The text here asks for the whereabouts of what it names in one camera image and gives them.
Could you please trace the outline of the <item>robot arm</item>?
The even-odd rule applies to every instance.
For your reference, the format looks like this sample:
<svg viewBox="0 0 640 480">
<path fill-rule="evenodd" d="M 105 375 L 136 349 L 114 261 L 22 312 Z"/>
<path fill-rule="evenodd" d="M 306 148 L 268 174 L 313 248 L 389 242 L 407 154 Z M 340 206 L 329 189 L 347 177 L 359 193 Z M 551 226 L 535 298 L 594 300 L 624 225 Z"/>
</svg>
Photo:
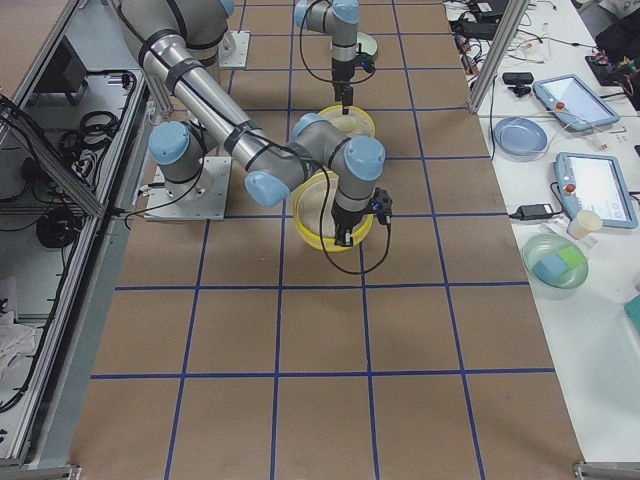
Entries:
<svg viewBox="0 0 640 480">
<path fill-rule="evenodd" d="M 245 188 L 256 203 L 278 204 L 324 167 L 338 177 L 331 207 L 338 245 L 352 245 L 353 230 L 367 214 L 389 225 L 391 200 L 376 185 L 385 161 L 378 140 L 349 137 L 310 113 L 281 146 L 266 138 L 211 74 L 233 2 L 122 1 L 114 10 L 132 56 L 244 167 Z"/>
<path fill-rule="evenodd" d="M 299 29 L 299 53 L 303 66 L 316 80 L 330 83 L 341 113 L 353 105 L 352 79 L 359 56 L 357 40 L 360 11 L 358 1 L 297 1 L 294 22 Z M 331 36 L 331 78 L 322 78 L 310 69 L 303 53 L 304 30 Z"/>
</svg>

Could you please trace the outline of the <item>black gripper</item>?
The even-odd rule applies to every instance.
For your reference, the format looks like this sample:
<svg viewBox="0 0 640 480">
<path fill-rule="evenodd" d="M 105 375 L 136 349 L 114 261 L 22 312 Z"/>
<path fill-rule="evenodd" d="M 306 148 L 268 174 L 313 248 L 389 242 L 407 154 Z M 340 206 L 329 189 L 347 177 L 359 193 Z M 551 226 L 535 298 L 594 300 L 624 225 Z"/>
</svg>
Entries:
<svg viewBox="0 0 640 480">
<path fill-rule="evenodd" d="M 335 230 L 334 244 L 339 247 L 351 248 L 354 245 L 353 230 L 361 223 L 364 216 L 372 213 L 371 206 L 366 206 L 359 211 L 350 211 L 334 202 L 331 207 Z"/>
<path fill-rule="evenodd" d="M 335 101 L 340 103 L 341 113 L 348 114 L 353 106 L 351 80 L 355 75 L 355 60 L 340 61 L 333 58 L 331 74 Z"/>
</svg>

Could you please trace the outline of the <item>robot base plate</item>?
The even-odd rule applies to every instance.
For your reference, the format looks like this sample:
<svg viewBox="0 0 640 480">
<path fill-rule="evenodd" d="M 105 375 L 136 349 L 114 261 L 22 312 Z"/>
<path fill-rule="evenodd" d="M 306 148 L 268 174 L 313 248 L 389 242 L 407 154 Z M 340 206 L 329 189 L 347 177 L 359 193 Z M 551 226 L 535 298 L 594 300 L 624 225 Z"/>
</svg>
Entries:
<svg viewBox="0 0 640 480">
<path fill-rule="evenodd" d="M 225 217 L 226 199 L 232 169 L 230 157 L 206 156 L 200 161 L 204 172 L 197 184 L 194 181 L 185 184 L 167 183 L 157 166 L 154 182 L 162 183 L 148 195 L 147 206 L 143 212 L 149 221 L 222 221 Z"/>
</svg>

